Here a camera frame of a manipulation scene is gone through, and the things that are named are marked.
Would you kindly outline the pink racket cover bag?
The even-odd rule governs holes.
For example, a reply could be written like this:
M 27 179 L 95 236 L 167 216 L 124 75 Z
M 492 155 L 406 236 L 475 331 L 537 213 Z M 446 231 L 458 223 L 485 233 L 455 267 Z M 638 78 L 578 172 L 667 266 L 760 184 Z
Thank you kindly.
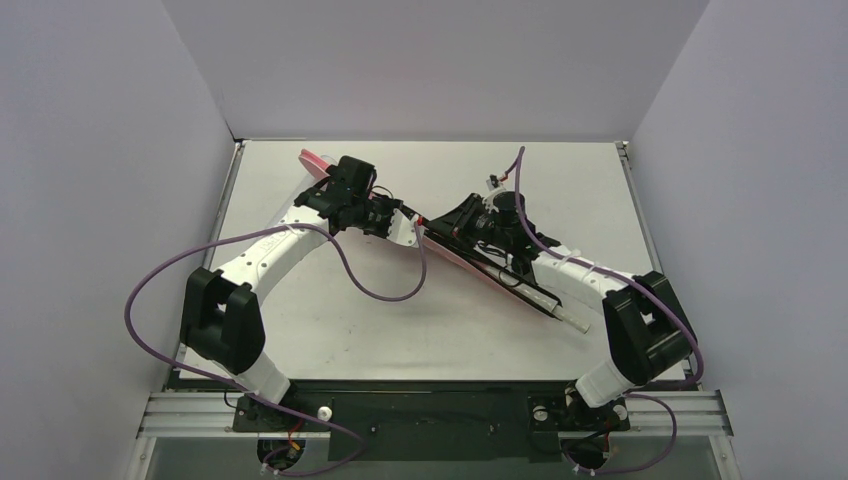
M 335 162 L 329 157 L 320 157 L 309 150 L 302 150 L 298 159 L 306 170 L 316 178 L 317 182 L 307 191 L 301 193 L 295 203 L 298 206 L 308 206 L 317 210 L 321 217 L 328 220 L 330 230 L 333 233 L 340 232 L 337 229 L 337 217 L 343 207 L 352 206 L 376 195 L 398 199 L 389 191 L 376 185 L 376 169 L 367 162 L 349 156 L 343 157 L 340 162 Z M 430 219 L 421 215 L 420 226 L 418 227 L 418 246 L 425 246 L 510 295 L 513 294 L 497 282 L 496 274 L 498 272 L 512 274 L 533 286 L 540 287 L 532 272 L 532 262 L 538 257 L 540 250 L 533 246 L 530 239 L 536 237 L 546 246 L 554 246 L 557 242 L 536 230 L 524 231 L 517 212 L 517 208 L 523 204 L 524 198 L 508 189 L 506 193 L 511 194 L 511 225 L 509 227 L 511 251 L 509 253 L 501 255 L 497 251 L 483 251 L 482 245 L 475 248 L 473 255 L 451 253 L 446 248 L 426 238 L 425 222 Z M 404 201 L 401 211 L 417 213 Z

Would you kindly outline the pink badminton racket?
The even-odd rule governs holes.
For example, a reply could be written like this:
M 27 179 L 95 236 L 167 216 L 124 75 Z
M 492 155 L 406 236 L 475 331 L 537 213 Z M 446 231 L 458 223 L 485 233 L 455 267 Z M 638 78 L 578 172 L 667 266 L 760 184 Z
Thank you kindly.
M 581 334 L 587 334 L 590 324 L 566 313 L 561 300 L 542 288 L 519 279 L 509 273 L 498 272 L 497 282 L 519 300 L 538 310 L 542 314 L 565 323 Z

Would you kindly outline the white shuttlecock tube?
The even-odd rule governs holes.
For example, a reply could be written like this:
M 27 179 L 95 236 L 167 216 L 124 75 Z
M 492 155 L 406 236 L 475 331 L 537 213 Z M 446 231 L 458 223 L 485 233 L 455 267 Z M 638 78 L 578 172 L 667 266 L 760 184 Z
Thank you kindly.
M 317 180 L 313 175 L 309 173 L 305 174 L 278 210 L 276 214 L 277 220 L 282 219 L 286 215 L 288 210 L 294 205 L 294 201 L 297 199 L 297 197 L 304 191 L 311 188 L 316 182 Z

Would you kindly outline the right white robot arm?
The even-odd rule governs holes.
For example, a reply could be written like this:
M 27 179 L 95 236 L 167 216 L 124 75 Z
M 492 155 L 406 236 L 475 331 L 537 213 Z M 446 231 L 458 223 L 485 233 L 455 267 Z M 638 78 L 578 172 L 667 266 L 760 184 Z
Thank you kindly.
M 644 387 L 695 354 L 697 340 L 668 279 L 591 262 L 536 229 L 515 191 L 469 195 L 424 221 L 437 251 L 536 310 L 581 333 L 591 314 L 604 321 L 609 354 L 583 373 L 565 402 L 569 422 L 593 427 L 605 405 Z

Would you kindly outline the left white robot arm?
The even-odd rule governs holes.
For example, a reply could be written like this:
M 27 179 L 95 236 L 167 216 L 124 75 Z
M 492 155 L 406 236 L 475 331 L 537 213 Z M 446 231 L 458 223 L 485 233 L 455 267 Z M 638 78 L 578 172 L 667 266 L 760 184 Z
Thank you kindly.
M 277 222 L 236 258 L 188 278 L 180 340 L 213 362 L 235 383 L 262 398 L 259 416 L 272 429 L 292 426 L 298 402 L 292 383 L 265 353 L 261 305 L 307 255 L 348 228 L 404 247 L 419 244 L 418 214 L 389 195 L 374 192 L 377 172 L 350 156 L 339 161 L 302 150 L 313 178 Z

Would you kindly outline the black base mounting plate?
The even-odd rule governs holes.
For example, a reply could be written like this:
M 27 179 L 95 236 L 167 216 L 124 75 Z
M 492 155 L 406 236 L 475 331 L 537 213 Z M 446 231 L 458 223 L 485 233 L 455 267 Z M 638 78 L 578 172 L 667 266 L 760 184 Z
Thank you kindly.
M 575 461 L 601 466 L 616 434 L 655 431 L 668 455 L 685 429 L 680 395 L 630 393 L 592 408 L 555 381 L 301 380 L 280 408 L 214 380 L 173 373 L 174 390 L 217 392 L 234 433 L 257 436 L 257 456 L 292 470 L 318 438 L 345 461 Z

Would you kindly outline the aluminium frame rail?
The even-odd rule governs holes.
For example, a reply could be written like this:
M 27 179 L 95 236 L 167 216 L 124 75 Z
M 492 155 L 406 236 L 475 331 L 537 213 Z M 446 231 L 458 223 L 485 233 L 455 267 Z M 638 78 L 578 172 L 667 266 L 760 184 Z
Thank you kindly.
M 734 435 L 718 391 L 650 392 L 625 400 L 630 429 L 625 436 L 663 436 L 671 422 L 658 399 L 675 414 L 678 434 L 694 437 Z M 284 438 L 284 432 L 243 431 L 234 426 L 239 415 L 211 392 L 154 393 L 142 416 L 140 438 Z

